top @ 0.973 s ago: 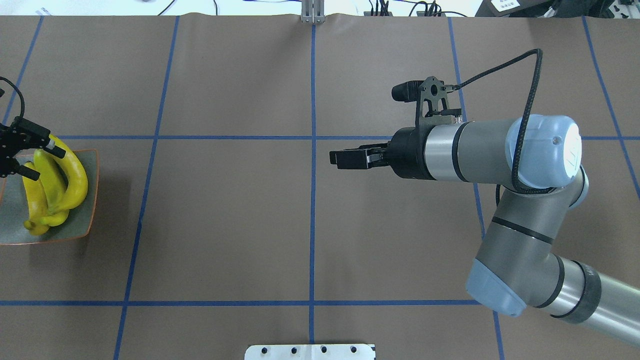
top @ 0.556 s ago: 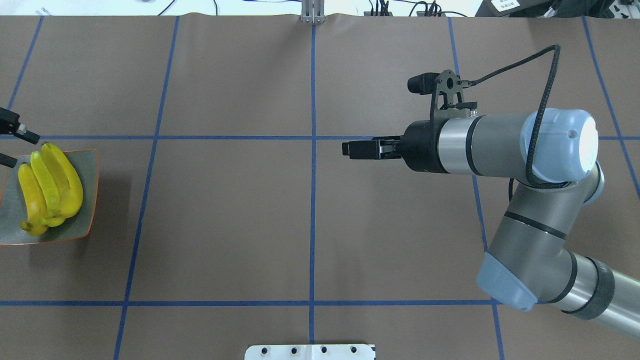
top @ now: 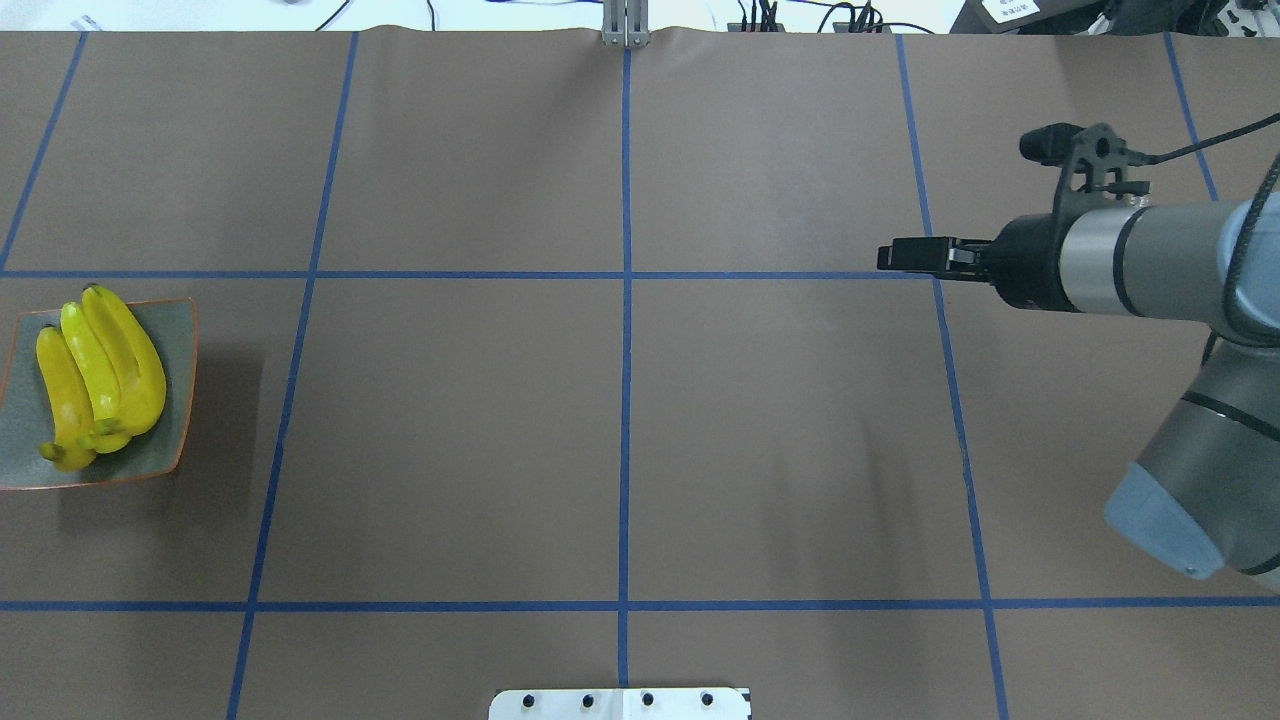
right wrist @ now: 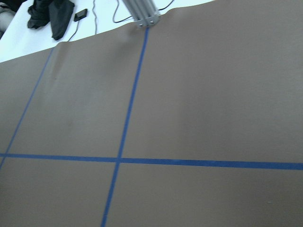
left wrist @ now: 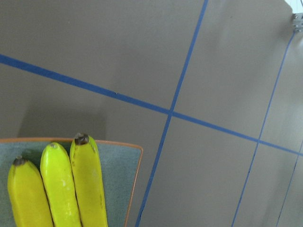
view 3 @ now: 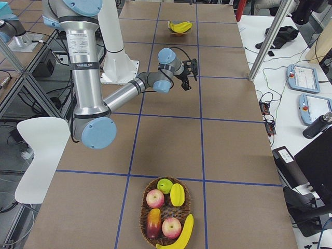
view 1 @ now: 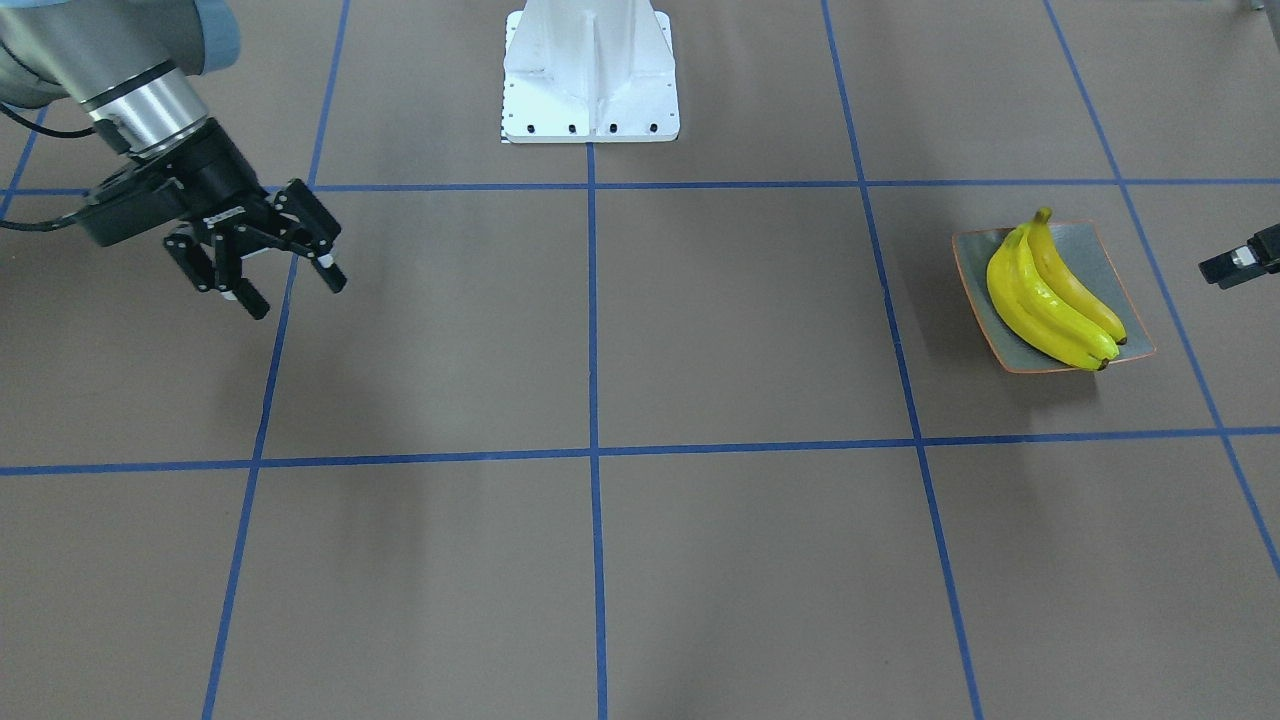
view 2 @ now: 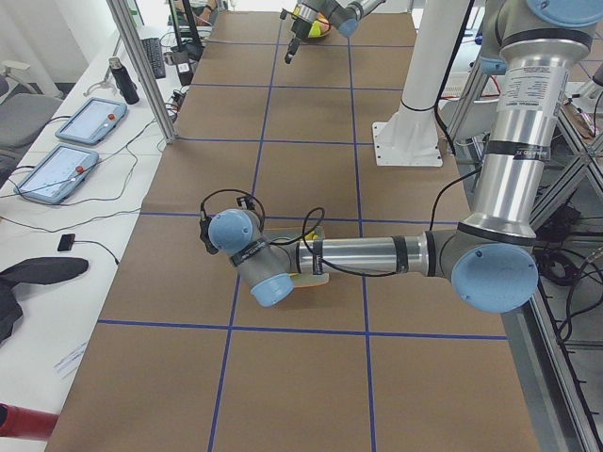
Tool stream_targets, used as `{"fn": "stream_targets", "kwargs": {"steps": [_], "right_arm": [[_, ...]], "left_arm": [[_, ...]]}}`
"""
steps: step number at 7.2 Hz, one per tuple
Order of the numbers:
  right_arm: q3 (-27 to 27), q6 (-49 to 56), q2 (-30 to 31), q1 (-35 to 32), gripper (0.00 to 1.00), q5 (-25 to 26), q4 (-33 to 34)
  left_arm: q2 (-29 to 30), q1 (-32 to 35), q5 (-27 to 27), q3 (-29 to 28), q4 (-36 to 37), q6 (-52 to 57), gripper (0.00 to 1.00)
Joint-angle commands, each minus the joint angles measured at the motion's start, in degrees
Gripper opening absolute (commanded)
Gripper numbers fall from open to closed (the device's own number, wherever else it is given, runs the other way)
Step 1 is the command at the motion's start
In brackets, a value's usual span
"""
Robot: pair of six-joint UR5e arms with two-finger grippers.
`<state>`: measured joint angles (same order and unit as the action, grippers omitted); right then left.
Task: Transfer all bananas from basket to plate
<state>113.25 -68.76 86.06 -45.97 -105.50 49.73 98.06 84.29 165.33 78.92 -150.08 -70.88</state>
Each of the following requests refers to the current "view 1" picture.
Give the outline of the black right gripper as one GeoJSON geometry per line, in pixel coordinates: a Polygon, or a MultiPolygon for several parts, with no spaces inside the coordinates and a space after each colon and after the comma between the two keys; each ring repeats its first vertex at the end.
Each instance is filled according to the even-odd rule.
{"type": "Polygon", "coordinates": [[[191,209],[165,238],[179,268],[200,292],[232,296],[255,320],[270,302],[247,281],[247,256],[265,250],[305,259],[333,293],[348,278],[334,256],[340,223],[301,179],[269,193],[221,126],[206,120],[163,161],[192,182],[191,209]]]}

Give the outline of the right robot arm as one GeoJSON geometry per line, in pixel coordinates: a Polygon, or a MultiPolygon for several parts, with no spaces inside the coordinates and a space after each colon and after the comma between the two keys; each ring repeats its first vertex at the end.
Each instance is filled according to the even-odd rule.
{"type": "Polygon", "coordinates": [[[87,136],[125,159],[76,211],[5,229],[77,225],[109,247],[170,225],[164,247],[195,290],[256,319],[270,306],[243,274],[255,254],[293,254],[332,292],[346,287],[334,259],[339,222],[301,179],[266,191],[191,82],[239,58],[228,3],[5,1],[1,54],[5,117],[22,122],[24,109],[72,100],[87,136]]]}

